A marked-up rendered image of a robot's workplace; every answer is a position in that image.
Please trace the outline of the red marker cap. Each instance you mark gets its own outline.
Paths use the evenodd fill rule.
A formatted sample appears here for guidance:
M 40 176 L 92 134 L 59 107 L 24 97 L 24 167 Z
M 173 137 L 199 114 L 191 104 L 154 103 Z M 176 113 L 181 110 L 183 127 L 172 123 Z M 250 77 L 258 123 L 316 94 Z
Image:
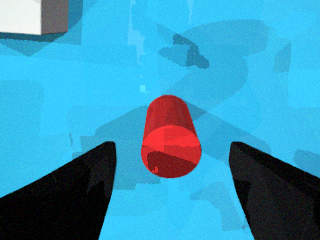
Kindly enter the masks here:
M 141 157 L 152 175 L 179 179 L 191 173 L 201 157 L 187 104 L 175 95 L 160 95 L 145 113 Z

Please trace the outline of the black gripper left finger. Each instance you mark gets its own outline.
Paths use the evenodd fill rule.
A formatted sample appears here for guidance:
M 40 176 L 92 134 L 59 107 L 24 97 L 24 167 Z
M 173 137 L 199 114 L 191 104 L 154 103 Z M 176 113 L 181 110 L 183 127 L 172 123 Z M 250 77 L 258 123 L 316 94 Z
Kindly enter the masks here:
M 0 240 L 100 240 L 116 167 L 116 143 L 104 141 L 0 197 Z

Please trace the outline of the white block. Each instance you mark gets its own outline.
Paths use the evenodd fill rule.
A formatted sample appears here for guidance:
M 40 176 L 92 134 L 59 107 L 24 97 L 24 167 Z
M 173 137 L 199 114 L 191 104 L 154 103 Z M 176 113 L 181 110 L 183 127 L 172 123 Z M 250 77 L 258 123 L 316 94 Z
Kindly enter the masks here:
M 69 0 L 0 0 L 0 32 L 68 32 L 68 4 Z

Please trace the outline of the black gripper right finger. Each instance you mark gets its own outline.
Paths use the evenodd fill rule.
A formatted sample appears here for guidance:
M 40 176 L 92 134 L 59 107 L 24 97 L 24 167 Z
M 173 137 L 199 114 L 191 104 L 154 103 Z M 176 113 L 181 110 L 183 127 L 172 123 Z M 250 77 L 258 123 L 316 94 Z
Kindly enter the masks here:
M 320 240 L 320 177 L 241 141 L 229 167 L 253 240 Z

